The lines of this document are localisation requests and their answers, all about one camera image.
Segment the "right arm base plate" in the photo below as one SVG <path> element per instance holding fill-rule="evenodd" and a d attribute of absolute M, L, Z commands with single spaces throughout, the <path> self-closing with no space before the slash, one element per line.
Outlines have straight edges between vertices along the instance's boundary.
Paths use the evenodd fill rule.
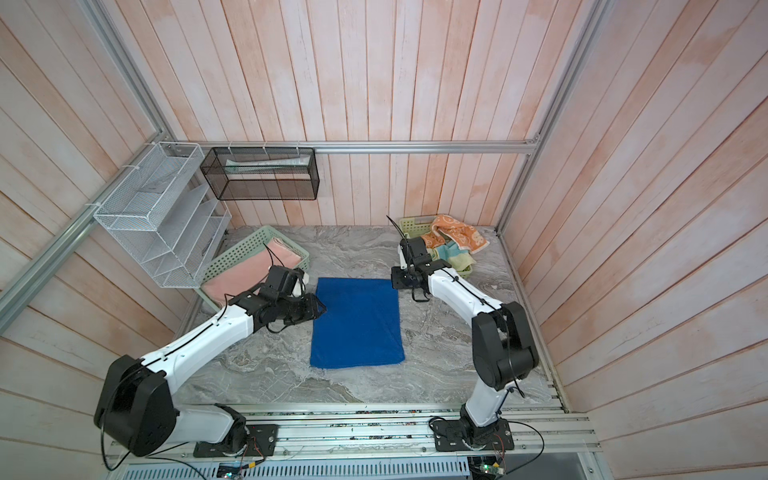
<path fill-rule="evenodd" d="M 432 417 L 428 427 L 438 452 L 496 450 L 504 453 L 515 448 L 509 423 L 503 418 L 488 426 L 477 427 L 464 418 Z"/>

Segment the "yellow-green plastic basket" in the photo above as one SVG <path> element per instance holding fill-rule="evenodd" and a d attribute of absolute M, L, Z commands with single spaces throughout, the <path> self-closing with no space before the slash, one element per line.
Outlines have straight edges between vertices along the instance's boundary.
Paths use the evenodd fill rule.
<path fill-rule="evenodd" d="M 398 220 L 398 226 L 407 238 L 415 238 L 430 234 L 435 219 L 435 215 L 403 217 Z"/>

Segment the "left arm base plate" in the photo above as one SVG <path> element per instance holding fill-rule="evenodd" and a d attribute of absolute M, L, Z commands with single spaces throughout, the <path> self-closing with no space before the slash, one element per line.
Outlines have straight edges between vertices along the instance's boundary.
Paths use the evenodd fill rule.
<path fill-rule="evenodd" d="M 277 424 L 245 424 L 234 426 L 218 443 L 197 442 L 194 458 L 255 456 L 270 457 L 274 454 L 278 440 Z"/>

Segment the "blue towel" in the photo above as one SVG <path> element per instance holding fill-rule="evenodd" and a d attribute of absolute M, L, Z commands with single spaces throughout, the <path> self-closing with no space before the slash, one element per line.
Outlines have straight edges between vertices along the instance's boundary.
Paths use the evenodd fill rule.
<path fill-rule="evenodd" d="M 322 277 L 316 296 L 327 311 L 313 321 L 312 367 L 336 370 L 405 360 L 399 297 L 388 280 Z"/>

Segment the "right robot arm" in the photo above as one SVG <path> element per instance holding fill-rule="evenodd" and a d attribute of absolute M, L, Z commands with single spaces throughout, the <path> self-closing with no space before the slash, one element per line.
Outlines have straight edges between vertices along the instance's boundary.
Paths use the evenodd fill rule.
<path fill-rule="evenodd" d="M 520 389 L 540 363 L 540 356 L 524 307 L 517 301 L 492 298 L 452 268 L 431 257 L 421 237 L 400 240 L 400 264 L 391 269 L 396 290 L 422 291 L 419 303 L 438 299 L 471 327 L 472 361 L 478 380 L 456 420 L 433 417 L 428 427 L 441 452 L 513 446 L 501 417 L 508 395 Z"/>

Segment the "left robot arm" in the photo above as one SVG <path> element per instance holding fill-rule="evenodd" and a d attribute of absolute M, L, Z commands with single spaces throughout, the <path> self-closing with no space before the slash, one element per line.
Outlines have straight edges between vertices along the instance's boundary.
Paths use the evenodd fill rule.
<path fill-rule="evenodd" d="M 184 336 L 140 358 L 123 355 L 107 371 L 94 414 L 102 437 L 110 437 L 137 457 L 166 444 L 204 443 L 225 456 L 247 449 L 245 417 L 221 404 L 178 405 L 177 390 L 198 370 L 234 344 L 271 323 L 293 326 L 326 310 L 308 291 L 307 273 L 272 266 L 248 290 L 226 296 L 223 308 Z"/>

